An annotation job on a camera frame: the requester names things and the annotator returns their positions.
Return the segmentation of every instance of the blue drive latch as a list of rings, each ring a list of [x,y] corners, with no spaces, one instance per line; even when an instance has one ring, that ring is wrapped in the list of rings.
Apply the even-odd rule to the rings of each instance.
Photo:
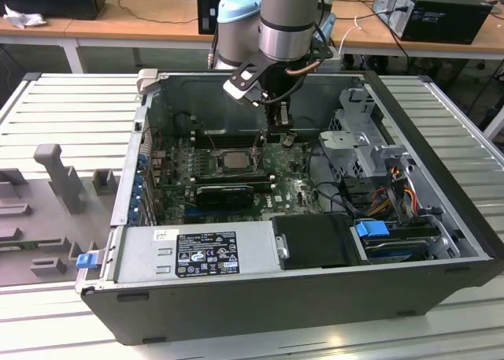
[[[359,237],[389,236],[387,224],[384,221],[361,221],[355,225]]]

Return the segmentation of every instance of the floor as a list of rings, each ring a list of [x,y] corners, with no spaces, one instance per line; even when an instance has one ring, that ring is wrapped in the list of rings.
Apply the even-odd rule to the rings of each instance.
[[[65,53],[58,46],[5,45],[3,49],[0,49],[0,106],[26,72],[70,72]],[[143,65],[137,67],[129,48],[84,47],[80,53],[88,72],[138,72],[141,68],[149,67],[169,71],[202,71],[206,69],[207,55],[206,50],[141,49]],[[360,58],[356,57],[356,65],[359,62]],[[445,92],[466,110],[498,64],[499,61],[486,61],[481,69],[481,61],[469,61]],[[450,67],[443,66],[438,73],[440,78],[443,78],[446,70],[450,71]],[[389,59],[390,74],[401,74],[405,68],[405,58]],[[479,124],[483,120],[487,109],[500,98],[502,88],[503,84],[497,80],[490,82],[469,114],[474,122]]]

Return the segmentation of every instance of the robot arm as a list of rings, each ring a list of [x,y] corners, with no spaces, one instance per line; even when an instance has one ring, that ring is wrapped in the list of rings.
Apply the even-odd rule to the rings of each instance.
[[[242,3],[222,0],[219,14],[223,8]],[[308,72],[332,55],[325,41],[313,37],[315,31],[321,34],[315,22],[320,20],[318,3],[260,0],[260,13],[240,21],[219,21],[218,68],[237,67],[224,89],[238,101],[246,99],[255,106],[263,105],[273,130],[292,126],[290,96],[302,86]]]

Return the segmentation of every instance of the gray fixture block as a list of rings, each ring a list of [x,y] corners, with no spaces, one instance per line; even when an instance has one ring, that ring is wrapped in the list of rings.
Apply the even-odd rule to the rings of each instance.
[[[19,228],[0,228],[0,242],[19,240],[23,232]]]
[[[53,188],[59,191],[61,199],[70,214],[78,214],[82,210],[82,202],[79,199],[79,190],[72,185],[66,168],[60,159],[61,147],[57,144],[38,145],[33,158],[46,168]]]
[[[13,185],[28,183],[19,169],[0,169],[0,181],[10,181]]]
[[[0,218],[27,216],[32,212],[28,204],[5,204],[0,205]]]
[[[30,270],[37,276],[62,275],[66,272],[66,265],[60,258],[40,258],[31,262],[33,265]]]
[[[13,184],[10,181],[0,181],[0,199],[19,198]]]
[[[68,252],[70,251],[70,241],[66,238],[44,240],[44,243],[39,244],[39,249],[43,252]]]
[[[117,192],[117,182],[112,169],[97,169],[93,174],[96,195],[113,195]]]
[[[70,179],[70,185],[72,189],[75,189],[77,193],[80,193],[83,189],[82,181],[80,181],[79,175],[77,175],[77,171],[73,166],[65,167],[66,173]],[[60,195],[59,190],[54,186],[53,181],[49,180],[50,188],[53,190],[56,196]]]
[[[77,260],[77,257],[82,253],[83,252],[80,249],[79,244],[77,242],[72,243],[69,252],[69,261],[75,262]]]

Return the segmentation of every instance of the white cable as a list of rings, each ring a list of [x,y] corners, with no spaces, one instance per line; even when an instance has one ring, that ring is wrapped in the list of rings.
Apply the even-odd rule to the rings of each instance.
[[[343,48],[343,44],[345,43],[345,39],[347,38],[347,36],[350,34],[350,32],[352,32],[354,29],[357,29],[357,28],[359,28],[360,30],[362,30],[362,27],[356,25],[356,26],[353,26],[352,28],[350,28],[349,30],[346,31],[345,35],[341,39],[341,43],[339,44],[338,54],[341,54],[341,49]]]
[[[389,9],[386,9],[384,11],[375,12],[373,15],[364,15],[364,16],[356,16],[356,17],[354,17],[354,24],[355,24],[355,26],[353,26],[352,28],[348,29],[348,31],[346,31],[345,35],[341,39],[341,43],[339,44],[338,54],[341,54],[341,49],[343,48],[343,44],[345,43],[345,39],[350,34],[350,32],[352,32],[356,28],[359,28],[361,31],[364,29],[362,26],[360,26],[358,24],[357,19],[367,19],[368,17],[377,16],[377,15],[380,15],[381,13],[392,13],[392,12],[394,12],[394,11],[390,11]]]

